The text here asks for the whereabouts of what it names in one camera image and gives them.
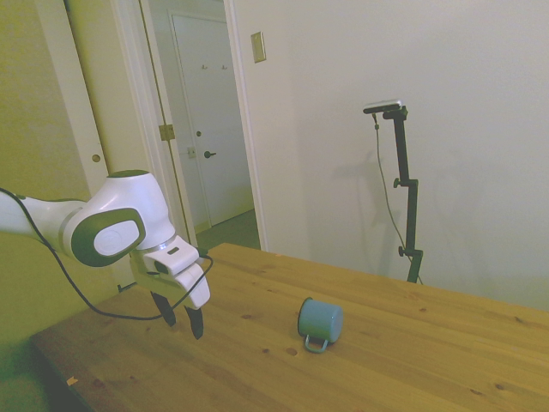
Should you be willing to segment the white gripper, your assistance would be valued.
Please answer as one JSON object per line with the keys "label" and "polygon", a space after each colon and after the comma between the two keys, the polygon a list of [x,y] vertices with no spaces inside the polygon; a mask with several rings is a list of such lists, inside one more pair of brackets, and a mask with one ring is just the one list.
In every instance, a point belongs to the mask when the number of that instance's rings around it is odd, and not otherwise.
{"label": "white gripper", "polygon": [[196,340],[204,333],[201,307],[210,298],[203,263],[204,259],[197,252],[182,257],[178,252],[170,255],[161,251],[130,255],[130,266],[136,282],[152,291],[154,304],[170,327],[177,323],[177,318],[169,300],[183,299],[182,304]]}

